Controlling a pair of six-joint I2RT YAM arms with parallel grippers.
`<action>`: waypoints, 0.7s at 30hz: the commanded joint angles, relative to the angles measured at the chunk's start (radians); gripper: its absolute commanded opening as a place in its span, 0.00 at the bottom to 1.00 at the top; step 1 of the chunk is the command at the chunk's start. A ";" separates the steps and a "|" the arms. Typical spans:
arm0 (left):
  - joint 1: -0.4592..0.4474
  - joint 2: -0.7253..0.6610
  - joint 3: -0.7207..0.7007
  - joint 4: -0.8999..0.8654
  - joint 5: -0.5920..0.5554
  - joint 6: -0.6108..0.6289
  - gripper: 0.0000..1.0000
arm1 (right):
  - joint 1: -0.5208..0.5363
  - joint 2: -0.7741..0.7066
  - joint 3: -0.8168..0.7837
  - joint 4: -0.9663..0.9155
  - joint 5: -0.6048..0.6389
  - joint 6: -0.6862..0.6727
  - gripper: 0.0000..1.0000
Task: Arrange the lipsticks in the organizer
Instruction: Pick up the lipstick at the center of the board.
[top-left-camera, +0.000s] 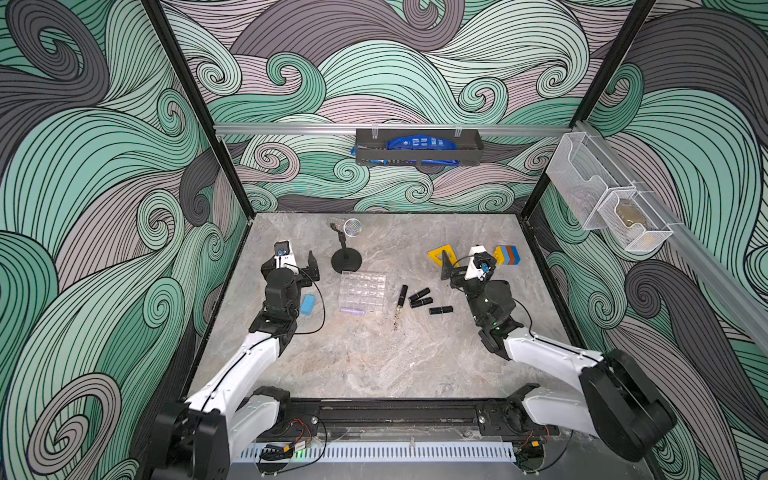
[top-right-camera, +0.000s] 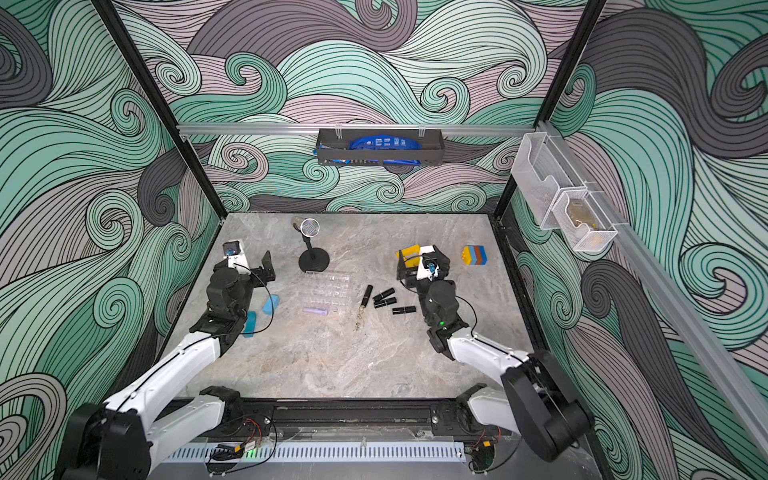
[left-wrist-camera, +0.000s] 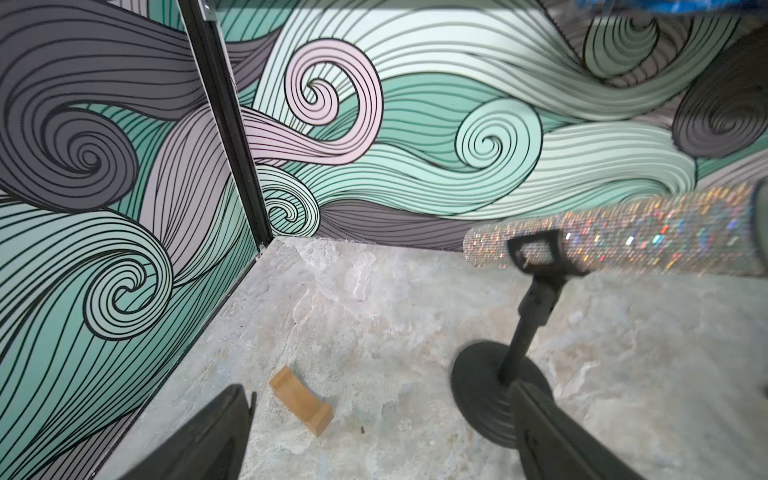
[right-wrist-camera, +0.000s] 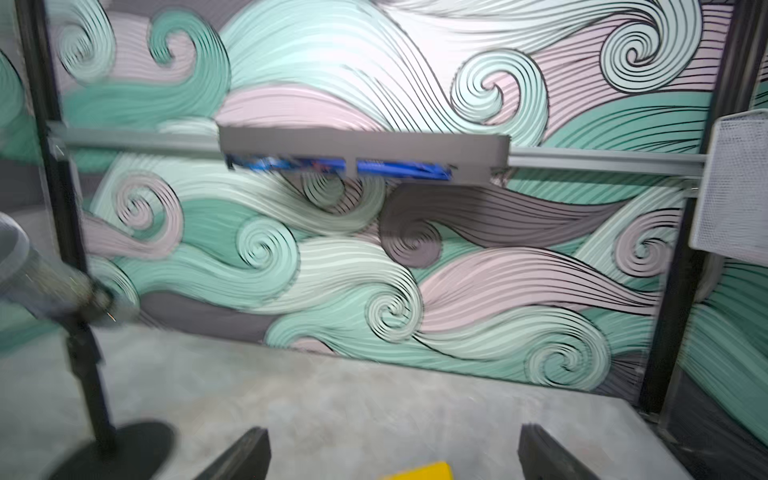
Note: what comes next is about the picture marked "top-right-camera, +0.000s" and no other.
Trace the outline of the lavender lipstick tube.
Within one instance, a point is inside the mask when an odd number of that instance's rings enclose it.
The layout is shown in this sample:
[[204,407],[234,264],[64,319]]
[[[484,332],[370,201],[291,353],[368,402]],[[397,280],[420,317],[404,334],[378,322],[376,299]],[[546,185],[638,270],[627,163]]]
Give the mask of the lavender lipstick tube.
[[327,316],[328,311],[324,309],[319,308],[311,308],[311,307],[305,307],[302,309],[304,313],[312,314],[312,315],[318,315],[318,316]]

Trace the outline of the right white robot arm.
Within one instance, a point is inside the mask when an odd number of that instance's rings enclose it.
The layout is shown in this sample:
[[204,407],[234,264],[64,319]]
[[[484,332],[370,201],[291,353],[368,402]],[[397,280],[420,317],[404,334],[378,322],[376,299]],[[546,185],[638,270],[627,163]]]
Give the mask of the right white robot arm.
[[397,252],[397,280],[418,296],[433,349],[492,381],[465,396],[472,418],[520,435],[539,458],[555,460],[592,430],[593,413],[550,352],[515,350],[465,322],[449,271],[449,258],[434,245]]

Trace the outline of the black gold lipstick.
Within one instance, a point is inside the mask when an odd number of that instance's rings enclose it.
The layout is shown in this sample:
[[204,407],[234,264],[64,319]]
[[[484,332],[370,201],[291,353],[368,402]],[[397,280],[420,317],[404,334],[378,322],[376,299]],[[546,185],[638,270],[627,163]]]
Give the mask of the black gold lipstick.
[[360,305],[358,307],[357,315],[356,315],[356,321],[355,321],[355,330],[359,331],[363,324],[363,317],[366,310],[366,307],[368,306],[368,303],[370,301],[371,295],[373,291],[373,286],[371,284],[367,285],[365,288],[365,291],[363,293]]

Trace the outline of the clear acrylic lipstick organizer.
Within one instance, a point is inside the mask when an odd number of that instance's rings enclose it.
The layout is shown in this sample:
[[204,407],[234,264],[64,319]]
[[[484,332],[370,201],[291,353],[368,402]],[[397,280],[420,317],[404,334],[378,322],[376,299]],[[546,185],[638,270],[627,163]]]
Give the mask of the clear acrylic lipstick organizer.
[[306,272],[300,282],[299,306],[328,311],[327,316],[346,316],[352,303],[351,277],[343,272]]

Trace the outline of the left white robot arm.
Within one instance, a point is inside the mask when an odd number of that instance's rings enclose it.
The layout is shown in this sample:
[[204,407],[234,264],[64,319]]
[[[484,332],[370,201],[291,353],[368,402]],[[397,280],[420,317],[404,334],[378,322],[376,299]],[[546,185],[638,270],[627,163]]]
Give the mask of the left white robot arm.
[[166,458],[219,426],[238,402],[225,387],[203,390],[184,407],[163,411],[195,376],[244,335],[254,289],[276,278],[269,253],[249,267],[237,241],[224,245],[206,289],[204,314],[156,365],[100,404],[79,407],[68,420],[57,479],[146,479]]

